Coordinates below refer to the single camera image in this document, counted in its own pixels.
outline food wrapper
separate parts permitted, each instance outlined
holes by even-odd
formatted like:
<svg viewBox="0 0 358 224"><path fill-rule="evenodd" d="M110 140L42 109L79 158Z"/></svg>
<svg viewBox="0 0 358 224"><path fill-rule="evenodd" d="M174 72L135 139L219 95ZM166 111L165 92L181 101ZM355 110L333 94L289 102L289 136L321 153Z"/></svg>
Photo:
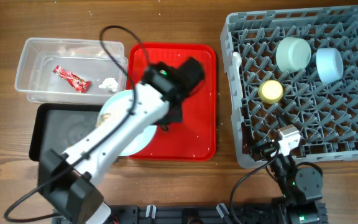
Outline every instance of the food wrapper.
<svg viewBox="0 0 358 224"><path fill-rule="evenodd" d="M58 76L66 80L77 92L85 93L91 85L91 81L85 81L82 78L74 75L74 73L64 70L61 66L56 66L53 70Z"/></svg>

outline gray dish rack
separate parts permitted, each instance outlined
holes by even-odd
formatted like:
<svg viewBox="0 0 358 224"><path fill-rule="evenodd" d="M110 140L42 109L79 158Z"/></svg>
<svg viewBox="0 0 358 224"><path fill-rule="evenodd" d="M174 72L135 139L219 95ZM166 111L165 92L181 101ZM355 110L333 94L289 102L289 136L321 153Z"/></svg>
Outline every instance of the gray dish rack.
<svg viewBox="0 0 358 224"><path fill-rule="evenodd" d="M275 51L288 36L310 44L312 57L305 70L278 69ZM221 47L240 166L264 163L243 153L250 143L244 136L249 133L254 144L275 138L277 113L301 128L303 145L293 151L296 162L358 159L358 6L232 13L221 32ZM321 83L315 64L321 47L337 48L344 62L342 79L328 85ZM242 56L240 75L233 52ZM285 92L273 105L262 103L257 94L260 84L269 79L278 80Z"/></svg>

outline wood grain surface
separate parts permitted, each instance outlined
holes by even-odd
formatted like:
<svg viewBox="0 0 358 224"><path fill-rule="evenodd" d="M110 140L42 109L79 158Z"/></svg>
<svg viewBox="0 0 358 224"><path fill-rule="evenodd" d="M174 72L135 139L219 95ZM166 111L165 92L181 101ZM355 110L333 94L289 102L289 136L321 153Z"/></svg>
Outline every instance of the wood grain surface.
<svg viewBox="0 0 358 224"><path fill-rule="evenodd" d="M239 167L231 128L229 85L223 70L219 35L231 12L358 4L358 0L122 0L0 1L0 223L5 209L33 189L37 163L28 158L38 105L14 89L17 64L29 37L98 39L112 24L133 30L143 41L202 43L218 55L218 151L208 162L158 162L121 159L98 187L107 203L123 205L216 205L227 202L233 185L249 170ZM122 32L106 39L135 41ZM322 162L323 201L330 223L358 223L358 162ZM280 195L263 170L245 181L237 202L269 202ZM52 207L39 195L12 215L33 217ZM50 223L50 220L39 222Z"/></svg>

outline small robot arm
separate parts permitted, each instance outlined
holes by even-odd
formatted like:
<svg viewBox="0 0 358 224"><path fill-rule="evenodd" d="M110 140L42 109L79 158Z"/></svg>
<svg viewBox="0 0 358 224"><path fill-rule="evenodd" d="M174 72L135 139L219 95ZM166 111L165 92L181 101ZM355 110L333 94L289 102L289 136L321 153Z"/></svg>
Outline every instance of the small robot arm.
<svg viewBox="0 0 358 224"><path fill-rule="evenodd" d="M323 171L311 162L298 164L292 158L291 150L298 148L301 134L294 124L283 116L277 116L282 122L278 129L278 139L261 146L251 148L251 156L255 161L266 159L274 179L283 196L273 198L272 204L277 207L279 222L282 224L326 223L326 211L322 211L318 200L323 194Z"/></svg>
<svg viewBox="0 0 358 224"><path fill-rule="evenodd" d="M180 108L195 87L204 79L204 71L197 60L189 58L178 69L160 62L150 65L134 88L137 92L135 108L129 118L112 135L127 116L134 103L133 96L114 101L114 119L106 119L92 133L62 154L47 151L40 159L38 186L69 166L74 169L57 181L39 190L63 216L72 223L102 224L110 216L110 208L96 189L110 165L131 141L147 126L169 124L170 110Z"/></svg>

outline black cable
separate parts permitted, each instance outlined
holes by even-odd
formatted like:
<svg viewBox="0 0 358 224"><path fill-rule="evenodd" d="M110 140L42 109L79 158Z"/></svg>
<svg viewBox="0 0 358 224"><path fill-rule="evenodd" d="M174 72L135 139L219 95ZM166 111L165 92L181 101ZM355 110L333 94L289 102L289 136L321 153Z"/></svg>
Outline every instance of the black cable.
<svg viewBox="0 0 358 224"><path fill-rule="evenodd" d="M307 166L311 166L311 167L315 168L321 174L321 176L323 176L323 170L320 168L320 166L317 166L316 164L314 164L312 162L300 162L296 165L296 167L299 167L302 165L307 165Z"/></svg>
<svg viewBox="0 0 358 224"><path fill-rule="evenodd" d="M233 219L236 223L238 224L242 224L241 221L237 218L236 214L234 213L234 206L233 206L233 197L234 197L234 193L236 192L237 188L240 186L240 184L245 181L248 177L256 174L258 171L260 171L261 169L264 169L265 167L269 166L277 157L278 157L278 153L280 152L280 148L277 147L276 150L276 154L273 156L272 160L268 161L267 163L261 165L260 167L254 169L253 171L249 172L247 175L243 176L233 187L233 189L231 190L230 193L230 201L229 201L229 205L230 205L230 212L231 215L233 216Z"/></svg>
<svg viewBox="0 0 358 224"><path fill-rule="evenodd" d="M269 168L266 166L265 169L266 169L267 174L268 174L274 181L277 182L277 179L276 179L276 178L273 176L273 174L270 172Z"/></svg>
<svg viewBox="0 0 358 224"><path fill-rule="evenodd" d="M110 54L110 52L107 50L106 46L104 45L104 40L103 40L103 35L104 33L109 30L109 29L121 29L126 31L127 33L129 33L131 36L133 36L133 38L135 38L138 43L140 44L140 46L142 47L142 49L145 52L145 57L146 57L146 61L147 63L150 65L150 60L149 60L149 54L146 50L146 48L144 47L142 41L138 38L138 36L136 36L132 31L126 29L125 27L122 26L107 26L105 27L99 35L99 40L100 40L100 45L102 46L103 50L107 53L107 55L110 57L110 59L118 66L118 68L125 74L125 76L128 78L129 83L131 84L131 86L133 87L133 98L134 100L132 101L132 105L128 110L128 114L126 114L126 116L124 117L124 119L122 119L122 121L112 130L110 131L100 142L98 142L97 144L95 144L87 153L84 153L77 161L75 161L72 165L68 166L66 169L64 169L63 171L61 171L60 173L58 173L57 175L53 176L51 179L49 179L48 181L40 184L39 186L37 186L36 188L34 188L33 190L31 190L29 193L25 194L23 197L21 197L19 200L17 200L15 203L13 203L6 211L4 214L4 218L6 221L8 222L13 222L13 223L27 223L27 222L34 222L34 221L39 221L39 220L43 220L46 218L52 218L52 217L56 217L56 216L60 216L61 214L58 213L54 213L54 214L49 214L49 215L44 215L41 217L35 217L35 218L26 218L26 219L16 219L16 218L11 218L9 217L9 214L18 206L20 205L23 201L27 200L29 197L31 197L33 194L37 193L39 190L43 189L44 187L46 187L49 184L52 184L53 182L55 182L56 180L58 180L59 178L63 177L64 175L70 173L75 166L77 166L80 162L82 162L85 158L89 157L90 154L95 151L103 142L105 142L105 140L107 140L108 138L110 138L130 117L132 112L135 110L136 107L136 103L137 103L137 92L136 92L136 88L135 88L135 84L134 81L132 79L131 76L128 75L127 71L117 62L117 60Z"/></svg>

